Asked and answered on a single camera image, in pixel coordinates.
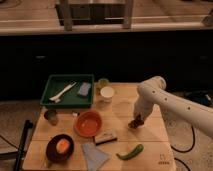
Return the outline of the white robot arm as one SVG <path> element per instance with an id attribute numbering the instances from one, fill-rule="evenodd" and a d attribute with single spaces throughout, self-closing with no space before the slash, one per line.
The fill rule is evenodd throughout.
<path id="1" fill-rule="evenodd" d="M 142 126 L 157 104 L 213 138 L 213 109 L 168 93 L 165 89 L 166 81 L 161 76 L 154 76 L 139 83 L 138 98 L 133 110 L 134 119 L 128 126 L 133 129 Z"/>

